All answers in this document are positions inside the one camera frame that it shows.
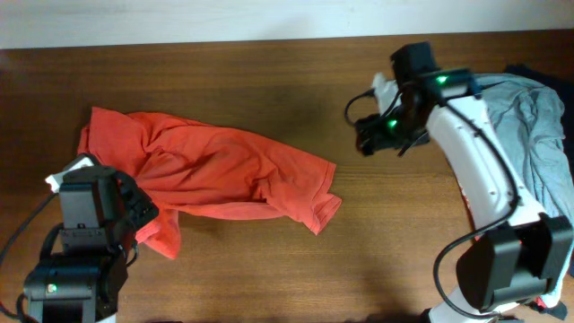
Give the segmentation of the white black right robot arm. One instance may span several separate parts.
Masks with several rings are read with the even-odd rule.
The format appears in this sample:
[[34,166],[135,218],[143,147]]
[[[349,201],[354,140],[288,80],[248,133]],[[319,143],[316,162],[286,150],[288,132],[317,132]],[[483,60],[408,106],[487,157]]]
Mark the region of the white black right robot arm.
[[527,190],[504,153],[482,90],[466,68],[444,70],[427,42],[402,46],[390,58],[396,92],[382,78],[368,95],[378,112],[355,120],[358,151],[370,156],[436,142],[470,210],[474,228],[457,239],[457,287],[426,309],[422,322],[508,322],[526,305],[547,311],[573,246],[573,224],[551,216]]

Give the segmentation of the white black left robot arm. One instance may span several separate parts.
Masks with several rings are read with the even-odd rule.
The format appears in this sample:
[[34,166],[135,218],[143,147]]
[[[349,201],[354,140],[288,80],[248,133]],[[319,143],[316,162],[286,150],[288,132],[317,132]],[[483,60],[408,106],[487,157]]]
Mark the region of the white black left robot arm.
[[46,237],[24,282],[29,322],[112,322],[136,233],[159,210],[135,180],[109,166],[67,172],[57,189],[63,221]]

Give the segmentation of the orange red t-shirt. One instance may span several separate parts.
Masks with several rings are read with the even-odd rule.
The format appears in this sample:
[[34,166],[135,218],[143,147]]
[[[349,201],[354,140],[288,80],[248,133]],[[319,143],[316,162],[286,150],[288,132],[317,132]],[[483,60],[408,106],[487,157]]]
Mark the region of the orange red t-shirt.
[[135,179],[159,209],[136,239],[166,258],[180,251],[180,214],[221,220],[287,216],[319,234],[342,200],[335,164],[231,127],[157,112],[93,108],[79,153]]

